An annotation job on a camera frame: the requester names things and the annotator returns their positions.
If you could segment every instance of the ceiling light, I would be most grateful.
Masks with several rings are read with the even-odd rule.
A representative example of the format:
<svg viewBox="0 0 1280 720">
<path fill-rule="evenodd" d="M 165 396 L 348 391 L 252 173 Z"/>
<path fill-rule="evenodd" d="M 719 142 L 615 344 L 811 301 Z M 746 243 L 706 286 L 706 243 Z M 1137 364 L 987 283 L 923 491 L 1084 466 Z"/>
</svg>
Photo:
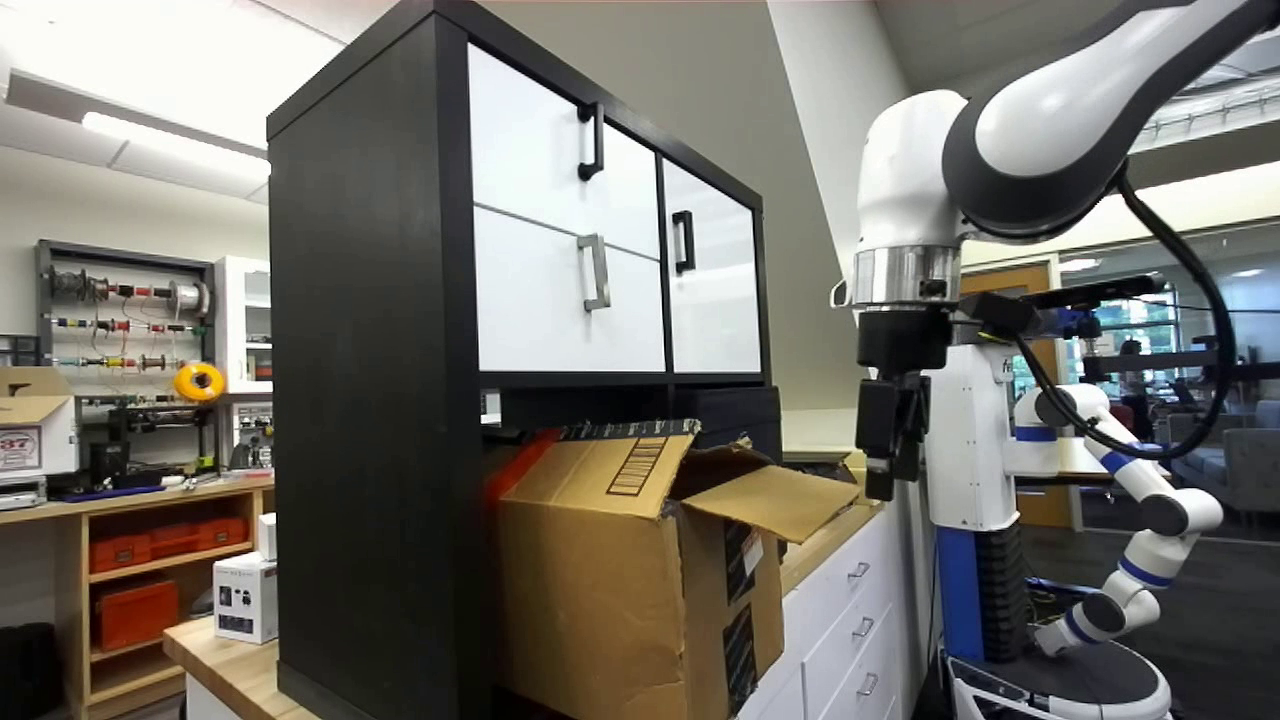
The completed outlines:
<svg viewBox="0 0 1280 720">
<path fill-rule="evenodd" d="M 1093 260 L 1093 257 L 1078 257 L 1078 260 L 1061 260 L 1058 273 L 1088 273 L 1088 267 L 1101 267 L 1103 260 Z"/>
<path fill-rule="evenodd" d="M 93 129 L 93 132 L 128 140 L 128 142 L 157 147 L 157 152 L 175 154 L 175 161 L 191 161 L 191 164 L 206 164 L 206 168 L 218 168 L 218 173 L 236 173 L 236 175 L 250 175 L 250 180 L 266 180 L 273 173 L 273 164 L 266 154 L 246 154 L 246 152 L 218 147 L 218 142 L 206 142 L 206 140 L 191 140 L 191 134 L 175 134 L 175 132 L 147 129 L 147 122 L 133 122 L 133 121 L 121 121 L 121 116 L 86 111 L 82 122 Z"/>
</svg>

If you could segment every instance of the cable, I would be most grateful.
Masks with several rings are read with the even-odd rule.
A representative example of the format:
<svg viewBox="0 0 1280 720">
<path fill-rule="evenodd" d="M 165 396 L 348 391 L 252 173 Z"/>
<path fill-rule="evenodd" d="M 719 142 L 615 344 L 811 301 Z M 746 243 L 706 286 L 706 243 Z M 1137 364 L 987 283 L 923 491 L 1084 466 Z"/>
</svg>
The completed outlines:
<svg viewBox="0 0 1280 720">
<path fill-rule="evenodd" d="M 1212 311 L 1212 326 L 1215 326 L 1215 373 L 1212 373 L 1212 399 L 1207 410 L 1202 415 L 1202 422 L 1181 434 L 1173 447 L 1137 447 L 1137 442 L 1120 442 L 1118 434 L 1101 430 L 1093 419 L 1084 419 L 1078 410 L 1078 405 L 1048 380 L 1044 364 L 1035 360 L 1035 351 L 1029 346 L 1025 336 L 1012 336 L 1022 355 L 1029 360 L 1048 408 L 1058 415 L 1064 415 L 1078 430 L 1084 430 L 1088 439 L 1124 453 L 1124 456 L 1141 456 L 1141 459 L 1176 459 L 1190 456 L 1192 447 L 1204 442 L 1204 434 L 1212 430 L 1212 422 L 1222 419 L 1229 391 L 1232 391 L 1232 373 L 1235 373 L 1235 322 L 1232 322 L 1232 306 L 1223 301 L 1223 291 L 1215 286 L 1212 273 L 1202 265 L 1202 257 L 1133 193 L 1130 175 L 1118 175 L 1118 193 L 1124 194 L 1130 211 L 1167 249 L 1167 257 L 1176 257 L 1183 265 L 1183 273 L 1202 283 L 1207 311 Z"/>
</svg>

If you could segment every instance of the shelf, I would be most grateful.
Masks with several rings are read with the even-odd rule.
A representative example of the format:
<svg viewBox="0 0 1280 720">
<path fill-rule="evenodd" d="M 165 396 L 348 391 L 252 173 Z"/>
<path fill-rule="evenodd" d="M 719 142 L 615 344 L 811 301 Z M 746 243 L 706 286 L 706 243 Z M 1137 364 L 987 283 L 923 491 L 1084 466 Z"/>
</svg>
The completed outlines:
<svg viewBox="0 0 1280 720">
<path fill-rule="evenodd" d="M 157 639 L 143 639 L 143 642 L 128 642 L 128 646 L 108 646 L 108 652 L 90 652 L 90 663 L 104 663 L 104 659 L 118 659 L 118 655 L 133 655 L 133 652 L 143 652 L 143 646 L 157 646 L 157 642 L 165 642 L 165 635 L 157 635 Z"/>
<path fill-rule="evenodd" d="M 151 685 L 174 685 L 183 673 L 165 655 L 165 642 L 151 642 L 143 652 L 133 655 L 111 655 L 104 663 L 93 666 L 93 692 L 90 702 L 108 702 L 118 697 L 151 687 Z"/>
<path fill-rule="evenodd" d="M 165 569 L 182 569 L 182 562 L 206 562 L 206 559 L 242 555 L 242 550 L 252 550 L 252 541 L 227 545 L 227 547 L 210 547 L 210 550 L 165 555 L 165 559 L 151 559 L 151 562 L 128 562 L 128 569 L 111 569 L 111 571 L 93 571 L 90 584 L 111 584 L 111 580 L 124 580 L 124 575 L 147 575 L 147 571 L 165 571 Z"/>
</svg>

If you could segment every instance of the open cardboard box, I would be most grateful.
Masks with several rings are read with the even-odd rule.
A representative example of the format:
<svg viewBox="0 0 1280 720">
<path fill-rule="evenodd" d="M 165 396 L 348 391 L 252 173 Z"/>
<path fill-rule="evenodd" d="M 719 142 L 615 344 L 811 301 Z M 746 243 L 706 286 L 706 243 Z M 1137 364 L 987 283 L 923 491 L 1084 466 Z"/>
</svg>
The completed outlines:
<svg viewBox="0 0 1280 720">
<path fill-rule="evenodd" d="M 82 466 L 76 396 L 58 369 L 0 369 L 0 481 Z"/>
<path fill-rule="evenodd" d="M 779 541 L 862 487 L 696 434 L 557 439 L 496 499 L 502 680 L 577 720 L 731 715 L 784 646 Z"/>
</svg>

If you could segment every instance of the orange storage bin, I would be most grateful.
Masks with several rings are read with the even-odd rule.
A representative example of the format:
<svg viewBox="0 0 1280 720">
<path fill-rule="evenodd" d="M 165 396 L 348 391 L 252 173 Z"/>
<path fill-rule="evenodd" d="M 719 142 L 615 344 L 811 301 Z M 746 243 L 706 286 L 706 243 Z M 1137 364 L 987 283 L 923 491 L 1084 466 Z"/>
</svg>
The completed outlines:
<svg viewBox="0 0 1280 720">
<path fill-rule="evenodd" d="M 111 589 L 96 601 L 96 646 L 111 652 L 162 639 L 175 619 L 182 611 L 174 580 Z"/>
<path fill-rule="evenodd" d="M 151 534 L 143 534 L 143 531 L 102 534 L 102 541 L 93 541 L 90 571 L 111 571 L 111 569 L 128 569 L 128 562 L 143 562 L 143 559 L 151 559 Z"/>
<path fill-rule="evenodd" d="M 201 550 L 195 525 L 162 525 L 162 526 L 151 526 L 151 559 L 183 555 L 183 550 Z"/>
<path fill-rule="evenodd" d="M 250 541 L 250 525 L 242 516 L 210 516 L 195 525 L 201 547 L 227 547 Z"/>
</svg>

